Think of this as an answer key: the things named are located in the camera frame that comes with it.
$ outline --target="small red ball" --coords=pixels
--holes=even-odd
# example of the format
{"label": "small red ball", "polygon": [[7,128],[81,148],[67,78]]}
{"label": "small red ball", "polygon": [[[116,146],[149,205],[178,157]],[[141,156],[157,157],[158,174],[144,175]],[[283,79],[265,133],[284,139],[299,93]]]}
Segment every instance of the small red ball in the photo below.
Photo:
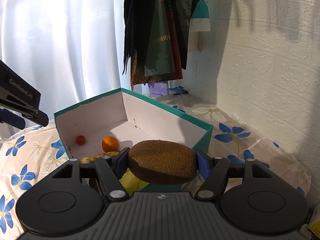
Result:
{"label": "small red ball", "polygon": [[79,135],[77,138],[76,138],[76,143],[78,144],[78,145],[84,145],[85,144],[85,142],[86,142],[87,140],[85,139],[85,137],[83,136],[83,135]]}

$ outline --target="teal box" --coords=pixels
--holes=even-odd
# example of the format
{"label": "teal box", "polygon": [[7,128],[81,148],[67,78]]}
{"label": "teal box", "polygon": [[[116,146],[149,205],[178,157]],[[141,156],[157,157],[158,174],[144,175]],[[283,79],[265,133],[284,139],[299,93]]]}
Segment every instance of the teal box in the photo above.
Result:
{"label": "teal box", "polygon": [[[101,142],[114,136],[120,150],[144,140],[165,140],[208,151],[213,126],[144,95],[119,88],[54,114],[56,128],[69,158],[103,153]],[[76,137],[87,142],[79,146]],[[143,191],[180,191],[181,185],[149,184]]]}

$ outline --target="orange fruit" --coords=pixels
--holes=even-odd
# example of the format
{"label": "orange fruit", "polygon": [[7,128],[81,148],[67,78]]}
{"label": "orange fruit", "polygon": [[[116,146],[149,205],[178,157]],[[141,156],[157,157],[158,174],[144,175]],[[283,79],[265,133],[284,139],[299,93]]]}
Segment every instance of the orange fruit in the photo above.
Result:
{"label": "orange fruit", "polygon": [[120,143],[117,138],[107,136],[102,140],[102,149],[104,152],[117,152],[120,148]]}

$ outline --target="kiwi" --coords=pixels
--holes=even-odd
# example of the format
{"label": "kiwi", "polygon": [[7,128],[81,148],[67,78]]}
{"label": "kiwi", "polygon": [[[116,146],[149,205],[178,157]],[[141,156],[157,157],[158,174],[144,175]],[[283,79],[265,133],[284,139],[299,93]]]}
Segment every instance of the kiwi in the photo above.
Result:
{"label": "kiwi", "polygon": [[196,176],[196,155],[179,143],[142,141],[129,151],[130,171],[142,181],[158,185],[179,185]]}

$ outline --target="curtain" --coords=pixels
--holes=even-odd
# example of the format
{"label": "curtain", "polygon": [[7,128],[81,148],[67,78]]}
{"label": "curtain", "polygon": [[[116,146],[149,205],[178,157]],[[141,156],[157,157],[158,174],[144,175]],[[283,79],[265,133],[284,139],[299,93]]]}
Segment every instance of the curtain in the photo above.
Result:
{"label": "curtain", "polygon": [[40,91],[49,119],[101,93],[130,89],[130,74],[122,75],[123,0],[0,3],[2,61]]}

